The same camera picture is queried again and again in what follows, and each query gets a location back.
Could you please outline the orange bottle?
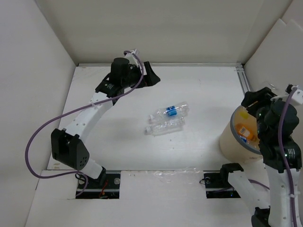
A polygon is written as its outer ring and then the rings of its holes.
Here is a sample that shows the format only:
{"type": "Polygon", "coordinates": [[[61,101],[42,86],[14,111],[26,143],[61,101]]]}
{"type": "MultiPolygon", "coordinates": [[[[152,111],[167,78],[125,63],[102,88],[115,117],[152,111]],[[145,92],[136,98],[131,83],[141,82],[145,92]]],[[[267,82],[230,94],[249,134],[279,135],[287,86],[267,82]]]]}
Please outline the orange bottle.
{"type": "Polygon", "coordinates": [[[245,137],[247,140],[249,141],[257,140],[257,137],[244,124],[242,123],[236,124],[235,129],[238,135],[245,137]]]}

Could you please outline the blue label crushed bottle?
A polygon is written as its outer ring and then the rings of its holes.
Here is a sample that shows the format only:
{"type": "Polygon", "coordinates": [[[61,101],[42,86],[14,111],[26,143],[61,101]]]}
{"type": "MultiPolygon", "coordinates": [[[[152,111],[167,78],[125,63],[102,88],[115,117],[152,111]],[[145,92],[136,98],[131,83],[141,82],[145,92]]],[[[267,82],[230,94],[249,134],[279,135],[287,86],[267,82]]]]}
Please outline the blue label crushed bottle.
{"type": "Polygon", "coordinates": [[[181,102],[176,105],[171,105],[165,108],[160,108],[155,113],[149,115],[149,122],[156,123],[177,117],[185,117],[189,112],[187,102],[181,102]]]}

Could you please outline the large clear bottle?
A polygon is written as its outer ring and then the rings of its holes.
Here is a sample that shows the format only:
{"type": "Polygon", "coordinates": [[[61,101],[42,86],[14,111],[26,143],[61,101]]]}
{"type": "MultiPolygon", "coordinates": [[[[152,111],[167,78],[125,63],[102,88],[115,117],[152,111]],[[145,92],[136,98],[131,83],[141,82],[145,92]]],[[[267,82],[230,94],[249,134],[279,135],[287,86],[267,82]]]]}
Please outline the large clear bottle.
{"type": "Polygon", "coordinates": [[[167,121],[157,122],[145,128],[144,133],[146,135],[152,136],[160,136],[164,134],[169,134],[177,131],[183,130],[183,126],[185,125],[185,119],[181,118],[173,118],[167,121]]]}

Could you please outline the yellow cap small bottle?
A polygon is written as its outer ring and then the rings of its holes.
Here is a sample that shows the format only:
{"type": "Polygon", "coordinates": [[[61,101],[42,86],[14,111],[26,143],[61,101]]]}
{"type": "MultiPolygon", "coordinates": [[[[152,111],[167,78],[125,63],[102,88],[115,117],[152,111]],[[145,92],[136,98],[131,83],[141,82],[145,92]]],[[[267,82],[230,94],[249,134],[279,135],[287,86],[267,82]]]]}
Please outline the yellow cap small bottle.
{"type": "Polygon", "coordinates": [[[249,114],[246,111],[240,111],[239,116],[241,116],[243,119],[248,119],[249,114]]]}

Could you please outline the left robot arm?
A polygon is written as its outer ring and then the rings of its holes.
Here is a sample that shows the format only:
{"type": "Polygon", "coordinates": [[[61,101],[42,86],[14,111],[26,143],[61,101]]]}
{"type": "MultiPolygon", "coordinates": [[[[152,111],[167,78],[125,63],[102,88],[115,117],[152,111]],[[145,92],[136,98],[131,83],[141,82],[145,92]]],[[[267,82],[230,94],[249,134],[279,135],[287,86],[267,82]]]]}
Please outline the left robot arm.
{"type": "Polygon", "coordinates": [[[106,169],[96,163],[84,144],[89,133],[102,115],[113,107],[127,88],[151,87],[160,82],[148,61],[143,63],[143,75],[138,64],[130,57],[115,58],[110,72],[96,87],[89,102],[89,108],[62,130],[51,134],[52,157],[68,167],[84,173],[94,187],[101,187],[106,181],[106,169]]]}

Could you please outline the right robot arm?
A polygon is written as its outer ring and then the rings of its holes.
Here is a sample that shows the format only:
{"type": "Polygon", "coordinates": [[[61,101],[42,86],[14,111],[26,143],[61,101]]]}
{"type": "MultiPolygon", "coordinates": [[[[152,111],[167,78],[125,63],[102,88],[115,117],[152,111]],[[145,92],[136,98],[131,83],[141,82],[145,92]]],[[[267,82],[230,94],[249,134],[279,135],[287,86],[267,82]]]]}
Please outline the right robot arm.
{"type": "Polygon", "coordinates": [[[246,92],[241,105],[256,118],[259,150],[269,180],[270,202],[255,190],[238,163],[222,165],[219,181],[236,190],[251,215],[254,227],[299,227],[299,174],[302,153],[292,139],[299,124],[295,106],[302,105],[303,91],[288,85],[285,96],[277,96],[265,87],[246,92]]]}

